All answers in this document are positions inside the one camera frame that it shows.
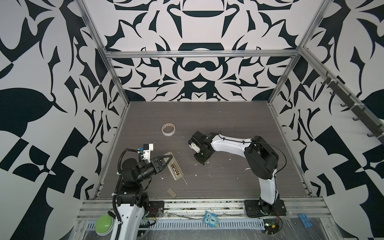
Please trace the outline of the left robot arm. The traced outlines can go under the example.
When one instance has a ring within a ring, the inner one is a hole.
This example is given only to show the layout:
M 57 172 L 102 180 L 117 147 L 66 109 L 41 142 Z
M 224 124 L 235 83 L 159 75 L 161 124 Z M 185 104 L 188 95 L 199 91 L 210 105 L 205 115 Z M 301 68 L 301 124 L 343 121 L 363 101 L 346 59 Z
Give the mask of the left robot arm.
M 157 156 L 148 163 L 129 158 L 123 160 L 127 152 L 139 150 L 125 149 L 118 160 L 118 182 L 113 197 L 115 223 L 112 240 L 135 240 L 145 213 L 149 210 L 149 197 L 142 182 L 151 180 L 171 163 L 172 155 Z

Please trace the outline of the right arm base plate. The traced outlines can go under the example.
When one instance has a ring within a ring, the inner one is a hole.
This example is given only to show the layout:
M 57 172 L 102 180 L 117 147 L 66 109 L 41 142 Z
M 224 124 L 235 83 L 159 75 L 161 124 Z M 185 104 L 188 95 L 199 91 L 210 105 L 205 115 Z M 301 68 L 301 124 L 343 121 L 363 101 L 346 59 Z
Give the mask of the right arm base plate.
M 277 199 L 272 205 L 263 200 L 245 200 L 244 204 L 249 218 L 286 216 L 287 213 L 285 203 L 280 199 Z

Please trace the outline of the white remote control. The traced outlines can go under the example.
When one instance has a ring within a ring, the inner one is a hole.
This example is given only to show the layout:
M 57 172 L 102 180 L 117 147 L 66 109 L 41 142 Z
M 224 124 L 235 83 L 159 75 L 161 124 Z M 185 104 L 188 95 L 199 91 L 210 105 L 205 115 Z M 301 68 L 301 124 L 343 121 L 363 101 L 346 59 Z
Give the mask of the white remote control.
M 184 174 L 181 170 L 181 167 L 179 166 L 177 160 L 175 159 L 175 156 L 172 152 L 167 152 L 165 156 L 171 155 L 171 159 L 166 159 L 166 162 L 170 162 L 167 167 L 170 170 L 171 175 L 173 176 L 175 181 L 178 181 L 179 179 L 184 177 Z

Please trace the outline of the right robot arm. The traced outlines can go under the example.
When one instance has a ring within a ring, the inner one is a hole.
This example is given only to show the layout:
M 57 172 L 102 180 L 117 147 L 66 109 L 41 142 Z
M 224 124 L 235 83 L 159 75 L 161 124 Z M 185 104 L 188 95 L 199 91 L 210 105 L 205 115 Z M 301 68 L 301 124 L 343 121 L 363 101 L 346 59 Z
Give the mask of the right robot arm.
M 276 180 L 279 155 L 262 137 L 237 139 L 225 137 L 220 133 L 204 135 L 197 131 L 188 144 L 195 151 L 195 159 L 202 165 L 215 152 L 226 152 L 245 158 L 253 174 L 258 177 L 261 190 L 258 201 L 245 201 L 247 216 L 263 217 L 274 211 L 279 200 Z

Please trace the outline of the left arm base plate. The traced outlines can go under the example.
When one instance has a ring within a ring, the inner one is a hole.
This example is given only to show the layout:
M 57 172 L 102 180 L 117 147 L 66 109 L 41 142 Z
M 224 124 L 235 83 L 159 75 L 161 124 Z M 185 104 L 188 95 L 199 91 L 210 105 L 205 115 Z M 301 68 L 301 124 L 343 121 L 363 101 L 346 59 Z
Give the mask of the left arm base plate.
M 164 213 L 165 202 L 164 201 L 150 201 L 148 217 L 156 218 Z

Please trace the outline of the grey battery cover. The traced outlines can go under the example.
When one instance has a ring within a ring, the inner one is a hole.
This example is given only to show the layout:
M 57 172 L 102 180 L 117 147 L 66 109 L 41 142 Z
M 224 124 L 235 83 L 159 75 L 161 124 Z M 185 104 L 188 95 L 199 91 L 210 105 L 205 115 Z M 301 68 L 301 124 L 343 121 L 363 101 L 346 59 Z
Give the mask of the grey battery cover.
M 171 189 L 171 188 L 169 188 L 167 190 L 167 193 L 171 196 L 171 198 L 176 198 L 177 197 L 177 193 L 173 189 Z

